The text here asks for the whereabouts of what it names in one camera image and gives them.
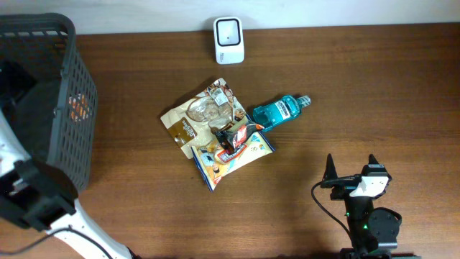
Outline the teal mouthwash bottle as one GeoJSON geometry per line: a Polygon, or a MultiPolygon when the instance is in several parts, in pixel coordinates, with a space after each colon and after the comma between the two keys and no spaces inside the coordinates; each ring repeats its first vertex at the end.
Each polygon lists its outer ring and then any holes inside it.
{"type": "Polygon", "coordinates": [[[295,98],[286,95],[275,102],[255,108],[252,118],[254,122],[264,127],[263,132],[269,132],[281,124],[296,119],[301,115],[302,109],[310,105],[309,96],[295,98]]]}

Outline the black red snack packet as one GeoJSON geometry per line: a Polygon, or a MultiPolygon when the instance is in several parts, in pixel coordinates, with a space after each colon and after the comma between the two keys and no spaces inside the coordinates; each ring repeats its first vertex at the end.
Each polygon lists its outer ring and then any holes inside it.
{"type": "Polygon", "coordinates": [[[265,127],[253,121],[241,124],[235,130],[221,130],[215,132],[216,139],[223,149],[234,153],[239,149],[255,132],[264,130],[265,127]]]}

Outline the yellow blue snack bag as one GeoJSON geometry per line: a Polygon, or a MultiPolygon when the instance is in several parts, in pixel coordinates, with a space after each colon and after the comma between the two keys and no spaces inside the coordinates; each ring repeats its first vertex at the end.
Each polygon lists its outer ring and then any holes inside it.
{"type": "MultiPolygon", "coordinates": [[[[235,130],[241,124],[252,121],[245,116],[233,127],[227,130],[235,130]]],[[[274,152],[274,148],[267,140],[262,131],[255,132],[234,153],[229,153],[219,144],[215,134],[209,143],[200,147],[191,148],[193,159],[209,191],[214,191],[217,184],[227,175],[239,168],[274,152]]]]}

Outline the beige brown cookie pouch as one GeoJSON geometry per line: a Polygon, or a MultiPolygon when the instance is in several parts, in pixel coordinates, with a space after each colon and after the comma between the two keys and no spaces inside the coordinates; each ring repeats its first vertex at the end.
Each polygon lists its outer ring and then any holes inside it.
{"type": "Polygon", "coordinates": [[[193,147],[207,145],[215,139],[214,132],[228,130],[246,117],[234,92],[220,78],[160,120],[186,158],[191,159],[193,147]]]}

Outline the orange tissue pack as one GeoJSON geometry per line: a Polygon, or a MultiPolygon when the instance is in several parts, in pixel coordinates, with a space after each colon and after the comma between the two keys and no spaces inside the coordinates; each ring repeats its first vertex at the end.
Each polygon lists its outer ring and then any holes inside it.
{"type": "Polygon", "coordinates": [[[91,110],[87,98],[84,94],[71,96],[68,100],[70,105],[70,118],[75,122],[81,122],[91,116],[91,110]]]}

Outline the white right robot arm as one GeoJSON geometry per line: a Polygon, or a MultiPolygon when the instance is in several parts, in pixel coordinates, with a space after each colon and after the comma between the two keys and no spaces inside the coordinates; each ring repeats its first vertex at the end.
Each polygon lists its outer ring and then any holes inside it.
{"type": "Polygon", "coordinates": [[[310,192],[313,193],[317,187],[328,188],[331,190],[330,200],[345,203],[346,224],[312,196],[320,209],[345,230],[351,241],[350,248],[340,250],[340,258],[417,258],[417,255],[410,253],[392,252],[398,246],[397,236],[403,217],[394,210],[373,204],[374,200],[385,194],[391,180],[392,176],[386,167],[373,155],[369,155],[361,173],[342,177],[336,172],[332,155],[327,155],[323,178],[310,192]]]}

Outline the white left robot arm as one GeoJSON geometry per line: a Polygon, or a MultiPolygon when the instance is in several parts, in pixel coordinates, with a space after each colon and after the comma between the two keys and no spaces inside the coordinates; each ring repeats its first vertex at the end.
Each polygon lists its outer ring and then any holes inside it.
{"type": "Polygon", "coordinates": [[[1,115],[1,218],[46,235],[2,256],[26,253],[56,237],[84,258],[136,258],[85,212],[78,191],[60,168],[33,158],[1,115]]]}

